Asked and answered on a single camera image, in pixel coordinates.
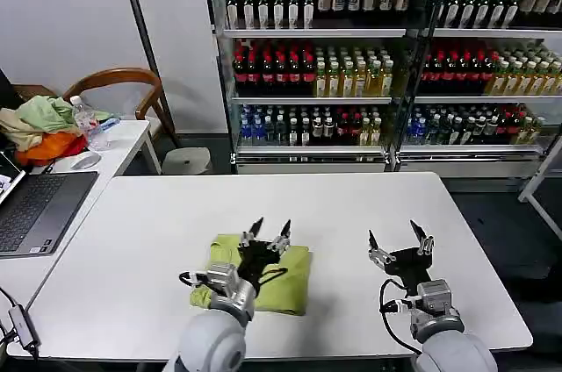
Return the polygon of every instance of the laptop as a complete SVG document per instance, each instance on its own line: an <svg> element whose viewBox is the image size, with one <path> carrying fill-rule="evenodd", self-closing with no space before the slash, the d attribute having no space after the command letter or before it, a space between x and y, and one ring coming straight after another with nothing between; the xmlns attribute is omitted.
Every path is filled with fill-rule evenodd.
<svg viewBox="0 0 562 372"><path fill-rule="evenodd" d="M0 151L0 257L51 254L97 172L28 175Z"/></svg>

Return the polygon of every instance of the white mouse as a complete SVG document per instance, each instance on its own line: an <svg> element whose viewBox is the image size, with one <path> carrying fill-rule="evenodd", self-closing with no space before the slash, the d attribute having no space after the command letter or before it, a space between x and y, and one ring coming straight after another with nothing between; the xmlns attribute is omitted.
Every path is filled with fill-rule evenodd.
<svg viewBox="0 0 562 372"><path fill-rule="evenodd" d="M72 170L82 170L83 168L91 168L95 166L100 160L102 160L102 156L98 153L94 153L92 151L87 151L85 153L81 153L76 156L77 161L70 166Z"/></svg>

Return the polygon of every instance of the green cloth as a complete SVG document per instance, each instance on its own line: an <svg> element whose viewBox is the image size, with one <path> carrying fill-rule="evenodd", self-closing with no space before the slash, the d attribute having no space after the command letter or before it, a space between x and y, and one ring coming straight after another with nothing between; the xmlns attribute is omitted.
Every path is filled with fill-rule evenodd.
<svg viewBox="0 0 562 372"><path fill-rule="evenodd" d="M72 104L62 97L35 96L19 106L16 114L22 121L43 132L80 134L72 116ZM96 119L99 121L110 117L110 113L96 111Z"/></svg>
<svg viewBox="0 0 562 372"><path fill-rule="evenodd" d="M240 235L217 236L211 244L209 264L219 261L239 266L241 262L238 254L239 243ZM287 272L262 286L256 299L256 310L304 315L308 299L310 260L308 247L289 247L281 257L281 262L268 265L264 273L277 268L287 268ZM211 293L206 286L197 287L191 292L191 304L207 308L211 303Z"/></svg>

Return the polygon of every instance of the white stool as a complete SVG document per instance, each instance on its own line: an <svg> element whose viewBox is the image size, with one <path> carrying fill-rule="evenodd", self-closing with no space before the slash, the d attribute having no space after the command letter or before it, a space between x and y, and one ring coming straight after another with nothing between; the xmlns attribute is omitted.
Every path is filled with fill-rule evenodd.
<svg viewBox="0 0 562 372"><path fill-rule="evenodd" d="M204 175L213 171L211 154L205 147L185 147L166 154L163 175Z"/></svg>

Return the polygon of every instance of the robotic hand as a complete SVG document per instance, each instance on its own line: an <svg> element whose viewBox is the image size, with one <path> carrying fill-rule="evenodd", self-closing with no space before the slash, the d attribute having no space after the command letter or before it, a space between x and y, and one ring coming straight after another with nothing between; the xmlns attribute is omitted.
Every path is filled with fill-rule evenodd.
<svg viewBox="0 0 562 372"><path fill-rule="evenodd" d="M419 372L497 372L495 360L482 341L463 333L465 325L452 306L447 282L429 278L427 270L433 262L433 237L427 237L414 221L410 220L410 224L420 245L390 254L378 247L369 231L369 258L403 283L402 286L388 279L380 289L380 312L386 330L401 346L418 354L414 368ZM405 290L406 297L384 303L389 283ZM399 311L410 312L410 331L412 337L422 343L421 352L401 341L388 325L386 314Z"/></svg>
<svg viewBox="0 0 562 372"><path fill-rule="evenodd" d="M263 218L241 236L238 252L241 264L214 262L206 272L182 273L180 281L189 286L202 284L212 291L209 310L188 324L177 354L165 372L236 371L246 355L244 333L254 317L254 300L266 282L286 273L286 268L263 269L277 264L290 244L291 220L272 242L256 240Z"/></svg>

